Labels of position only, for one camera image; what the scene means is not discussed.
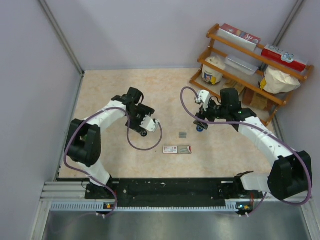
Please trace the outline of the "blue black stapler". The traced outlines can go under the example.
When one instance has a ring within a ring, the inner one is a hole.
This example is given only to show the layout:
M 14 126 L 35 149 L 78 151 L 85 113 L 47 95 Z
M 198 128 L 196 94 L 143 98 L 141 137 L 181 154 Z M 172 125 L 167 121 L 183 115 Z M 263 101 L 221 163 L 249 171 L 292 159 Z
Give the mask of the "blue black stapler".
M 204 128 L 202 126 L 200 126 L 200 125 L 196 125 L 196 130 L 198 132 L 202 132 L 204 130 Z

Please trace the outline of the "grey staple strips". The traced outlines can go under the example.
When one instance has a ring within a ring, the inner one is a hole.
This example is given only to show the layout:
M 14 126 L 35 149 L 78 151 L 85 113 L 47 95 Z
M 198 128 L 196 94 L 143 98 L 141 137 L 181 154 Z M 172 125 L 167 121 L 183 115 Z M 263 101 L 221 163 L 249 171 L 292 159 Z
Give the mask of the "grey staple strips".
M 187 138 L 187 133 L 186 132 L 179 132 L 179 138 L 181 139 L 186 139 Z

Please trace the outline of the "red white staple box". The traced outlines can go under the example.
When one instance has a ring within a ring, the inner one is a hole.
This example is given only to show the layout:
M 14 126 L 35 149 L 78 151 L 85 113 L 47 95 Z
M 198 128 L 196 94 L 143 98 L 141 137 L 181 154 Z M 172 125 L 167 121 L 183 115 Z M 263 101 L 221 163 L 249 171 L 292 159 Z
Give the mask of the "red white staple box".
M 190 145 L 167 145 L 163 147 L 164 154 L 188 155 L 192 154 Z

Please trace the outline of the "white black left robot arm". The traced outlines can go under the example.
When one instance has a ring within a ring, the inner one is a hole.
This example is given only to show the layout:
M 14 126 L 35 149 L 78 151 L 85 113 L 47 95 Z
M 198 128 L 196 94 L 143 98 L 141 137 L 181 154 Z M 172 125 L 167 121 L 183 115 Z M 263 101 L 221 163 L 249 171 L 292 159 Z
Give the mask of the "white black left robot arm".
M 143 104 L 144 94 L 130 87 L 126 94 L 114 96 L 110 102 L 94 115 L 85 119 L 74 119 L 69 126 L 64 155 L 80 166 L 80 172 L 96 185 L 102 198 L 109 198 L 114 191 L 111 175 L 100 160 L 102 152 L 101 134 L 116 121 L 127 118 L 125 126 L 142 137 L 154 133 L 159 121 L 152 118 L 155 110 Z

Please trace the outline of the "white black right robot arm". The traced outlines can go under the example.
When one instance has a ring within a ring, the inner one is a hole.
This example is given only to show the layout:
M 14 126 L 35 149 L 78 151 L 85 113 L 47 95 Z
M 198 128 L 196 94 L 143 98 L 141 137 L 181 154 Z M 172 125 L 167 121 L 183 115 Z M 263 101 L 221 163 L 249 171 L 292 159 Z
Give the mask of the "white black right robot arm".
M 233 185 L 234 194 L 245 198 L 251 191 L 261 191 L 284 201 L 307 192 L 309 198 L 312 189 L 310 155 L 305 151 L 297 152 L 280 141 L 250 108 L 242 106 L 235 88 L 221 90 L 220 98 L 217 104 L 208 91 L 198 91 L 195 102 L 200 109 L 194 124 L 199 129 L 207 129 L 209 123 L 219 119 L 221 123 L 231 125 L 264 154 L 271 166 L 270 173 L 241 173 L 240 181 Z

